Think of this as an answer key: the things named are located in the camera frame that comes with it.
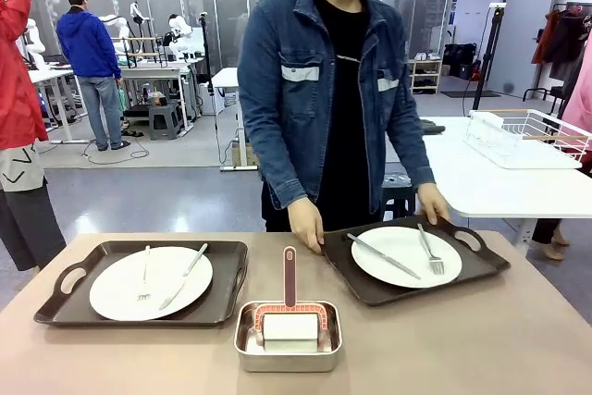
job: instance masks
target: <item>door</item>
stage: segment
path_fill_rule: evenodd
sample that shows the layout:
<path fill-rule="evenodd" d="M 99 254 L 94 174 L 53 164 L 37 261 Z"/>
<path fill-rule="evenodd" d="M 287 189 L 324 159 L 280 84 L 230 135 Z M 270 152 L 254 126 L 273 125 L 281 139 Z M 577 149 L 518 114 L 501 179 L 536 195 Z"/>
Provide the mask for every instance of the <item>door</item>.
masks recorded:
<path fill-rule="evenodd" d="M 537 49 L 537 35 L 545 28 L 545 16 L 554 0 L 506 0 L 498 44 L 487 88 L 497 93 L 522 97 L 538 80 L 538 65 L 531 63 Z"/>

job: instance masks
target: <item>fork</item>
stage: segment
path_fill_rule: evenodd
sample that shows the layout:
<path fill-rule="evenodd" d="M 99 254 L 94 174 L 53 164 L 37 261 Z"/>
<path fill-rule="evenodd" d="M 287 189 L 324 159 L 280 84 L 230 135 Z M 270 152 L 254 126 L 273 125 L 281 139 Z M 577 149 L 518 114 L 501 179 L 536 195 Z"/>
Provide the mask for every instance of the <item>fork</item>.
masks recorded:
<path fill-rule="evenodd" d="M 146 246 L 144 250 L 144 274 L 142 276 L 142 293 L 138 295 L 138 301 L 146 301 L 150 299 L 150 291 L 148 291 L 148 260 L 150 259 L 150 245 Z"/>
<path fill-rule="evenodd" d="M 421 224 L 417 224 L 417 228 L 419 228 L 422 241 L 421 244 L 422 247 L 424 247 L 425 254 L 427 254 L 427 257 L 429 258 L 429 266 L 432 269 L 432 272 L 434 272 L 434 275 L 444 275 L 444 261 L 442 261 L 442 258 L 434 256 L 432 249 L 429 248 L 429 241 L 424 232 L 424 227 Z"/>

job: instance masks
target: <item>dark brown tray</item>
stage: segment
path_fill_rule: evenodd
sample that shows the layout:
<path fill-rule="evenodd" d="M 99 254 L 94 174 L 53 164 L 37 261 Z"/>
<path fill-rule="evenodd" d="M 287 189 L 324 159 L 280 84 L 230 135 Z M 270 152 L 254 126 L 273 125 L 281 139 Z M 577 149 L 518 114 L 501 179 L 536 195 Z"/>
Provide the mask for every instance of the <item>dark brown tray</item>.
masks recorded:
<path fill-rule="evenodd" d="M 185 309 L 163 318 L 142 322 L 121 322 L 103 318 L 89 302 L 94 280 L 115 261 L 152 247 L 176 245 L 199 250 L 204 241 L 108 241 L 96 246 L 80 263 L 71 265 L 57 278 L 54 294 L 35 314 L 38 323 L 56 327 L 218 327 L 234 312 L 237 297 L 247 275 L 247 246 L 235 241 L 208 241 L 205 256 L 212 263 L 214 277 L 210 287 Z M 64 279 L 76 269 L 86 275 L 66 294 Z"/>
<path fill-rule="evenodd" d="M 461 256 L 461 274 L 452 282 L 431 289 L 407 289 L 393 286 L 366 274 L 353 260 L 352 241 L 347 238 L 347 233 L 359 236 L 361 233 L 377 227 L 417 228 L 417 223 L 421 223 L 425 231 L 446 241 Z M 458 232 L 467 233 L 475 238 L 480 250 L 475 252 L 466 242 L 456 239 L 455 235 Z M 476 279 L 492 277 L 510 267 L 508 261 L 488 249 L 483 238 L 476 232 L 464 227 L 455 227 L 443 219 L 440 219 L 436 226 L 432 226 L 424 216 L 405 217 L 394 221 L 326 233 L 323 253 L 329 263 L 341 274 L 356 298 L 371 307 L 412 298 Z"/>

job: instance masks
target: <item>black shirt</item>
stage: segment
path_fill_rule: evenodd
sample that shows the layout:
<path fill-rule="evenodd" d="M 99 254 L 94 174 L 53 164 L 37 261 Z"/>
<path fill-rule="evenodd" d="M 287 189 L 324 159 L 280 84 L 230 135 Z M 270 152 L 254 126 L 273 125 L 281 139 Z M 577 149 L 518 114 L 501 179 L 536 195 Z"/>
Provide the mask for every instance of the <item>black shirt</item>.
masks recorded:
<path fill-rule="evenodd" d="M 336 57 L 327 152 L 315 203 L 325 231 L 332 231 L 376 222 L 376 215 L 369 212 L 370 184 L 358 83 L 369 15 L 366 10 L 343 11 L 327 0 L 314 0 L 314 5 L 327 27 Z M 287 211 L 274 210 L 266 184 L 262 215 L 268 231 L 290 230 Z"/>

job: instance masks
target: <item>round plate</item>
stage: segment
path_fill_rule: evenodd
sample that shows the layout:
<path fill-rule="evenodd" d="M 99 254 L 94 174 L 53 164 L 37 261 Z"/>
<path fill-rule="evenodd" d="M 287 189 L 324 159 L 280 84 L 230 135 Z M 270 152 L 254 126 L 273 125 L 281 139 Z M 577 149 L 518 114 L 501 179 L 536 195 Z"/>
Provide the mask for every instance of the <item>round plate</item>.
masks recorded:
<path fill-rule="evenodd" d="M 166 298 L 183 282 L 183 273 L 197 251 L 184 247 L 150 249 L 148 261 L 148 292 L 150 298 L 138 301 L 144 293 L 145 252 L 137 252 L 108 267 L 91 287 L 91 306 L 101 316 L 115 321 L 147 321 L 178 312 L 197 300 L 212 281 L 212 264 L 203 255 L 195 264 L 179 295 L 165 309 L 159 310 Z"/>
<path fill-rule="evenodd" d="M 358 238 L 405 265 L 421 280 L 407 275 L 357 242 L 351 245 L 351 255 L 357 265 L 368 275 L 395 286 L 427 289 L 441 286 L 457 278 L 463 269 L 463 261 L 458 252 L 438 236 L 426 233 L 432 254 L 439 256 L 444 261 L 446 273 L 435 275 L 429 266 L 420 236 L 419 230 L 414 228 L 381 227 L 368 230 Z"/>

